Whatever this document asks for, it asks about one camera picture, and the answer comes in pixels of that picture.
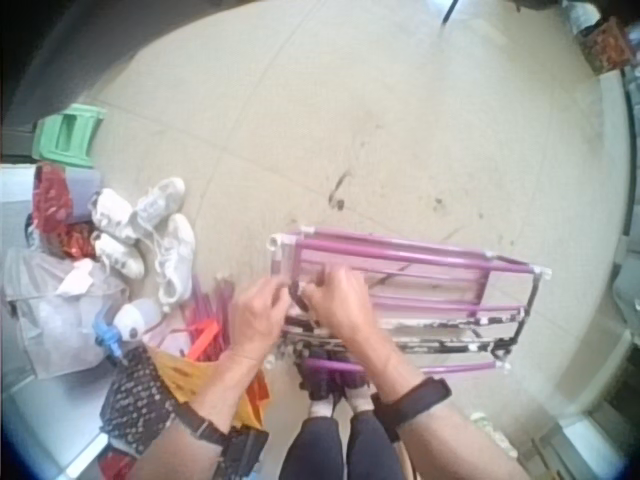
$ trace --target person's right hand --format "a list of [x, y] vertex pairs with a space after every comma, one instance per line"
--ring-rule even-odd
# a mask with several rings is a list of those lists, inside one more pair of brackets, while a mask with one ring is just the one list
[[359, 272], [348, 267], [327, 268], [317, 284], [307, 284], [301, 295], [318, 322], [353, 353], [379, 331], [369, 289]]

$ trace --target black strap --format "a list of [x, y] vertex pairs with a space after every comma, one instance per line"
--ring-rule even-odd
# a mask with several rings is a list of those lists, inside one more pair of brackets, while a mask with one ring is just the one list
[[400, 426], [431, 410], [450, 396], [451, 389], [444, 379], [428, 377], [393, 403], [383, 403], [378, 393], [374, 393], [371, 400], [373, 412], [387, 432], [389, 440], [397, 442], [399, 437], [396, 430]]
[[227, 445], [227, 435], [196, 412], [187, 402], [177, 405], [176, 417], [198, 440], [204, 440], [223, 448]]

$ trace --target plastic bag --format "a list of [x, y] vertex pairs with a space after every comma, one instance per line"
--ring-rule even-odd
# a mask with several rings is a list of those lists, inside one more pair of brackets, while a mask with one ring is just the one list
[[105, 352], [95, 344], [94, 317], [107, 304], [127, 301], [127, 286], [95, 262], [85, 293], [58, 295], [58, 287], [73, 270], [71, 260], [26, 249], [10, 249], [5, 261], [6, 299], [16, 307], [18, 334], [38, 378], [100, 363]]

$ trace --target green plastic stool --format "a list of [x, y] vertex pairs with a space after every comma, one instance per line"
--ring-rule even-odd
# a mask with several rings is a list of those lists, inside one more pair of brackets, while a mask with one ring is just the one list
[[33, 158], [93, 168], [89, 149], [105, 114], [102, 108], [74, 103], [67, 110], [43, 118], [33, 139]]

